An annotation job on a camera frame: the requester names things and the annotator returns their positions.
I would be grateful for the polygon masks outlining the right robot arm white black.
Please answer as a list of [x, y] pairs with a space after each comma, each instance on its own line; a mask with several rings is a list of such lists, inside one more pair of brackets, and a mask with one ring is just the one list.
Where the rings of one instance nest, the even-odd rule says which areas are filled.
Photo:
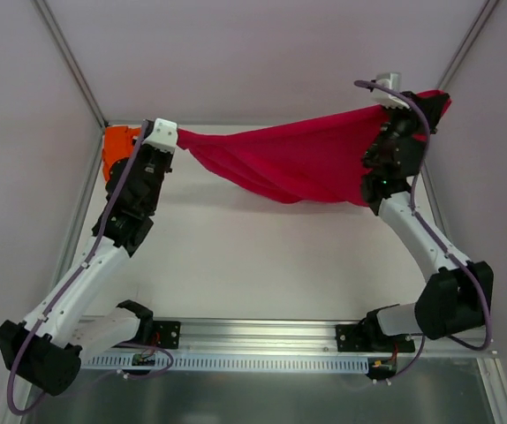
[[420, 212], [416, 185], [423, 162], [450, 98], [445, 93], [420, 96], [386, 88], [378, 98], [387, 117], [362, 156], [361, 179], [365, 203], [398, 236], [418, 265], [425, 286], [410, 304], [377, 309], [362, 330], [364, 344], [381, 351], [395, 336], [421, 335], [430, 340], [449, 338], [467, 349], [473, 344], [459, 333], [484, 328], [477, 350], [492, 339], [492, 268], [474, 262]]

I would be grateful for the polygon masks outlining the red t shirt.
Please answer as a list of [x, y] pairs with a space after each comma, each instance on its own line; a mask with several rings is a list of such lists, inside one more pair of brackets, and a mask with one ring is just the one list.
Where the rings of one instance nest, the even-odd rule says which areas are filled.
[[180, 130], [178, 146], [207, 170], [273, 201], [368, 207], [361, 159], [386, 117], [375, 105], [235, 134]]

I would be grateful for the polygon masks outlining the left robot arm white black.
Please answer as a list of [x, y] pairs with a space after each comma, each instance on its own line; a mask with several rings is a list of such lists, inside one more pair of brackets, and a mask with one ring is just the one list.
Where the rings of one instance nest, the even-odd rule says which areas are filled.
[[82, 362], [124, 342], [142, 347], [152, 341], [153, 313], [133, 300], [120, 302], [109, 315], [84, 327], [79, 319], [150, 232], [174, 152], [145, 142], [113, 164], [107, 204], [79, 262], [21, 322], [0, 326], [0, 351], [11, 382], [21, 377], [57, 396], [73, 383]]

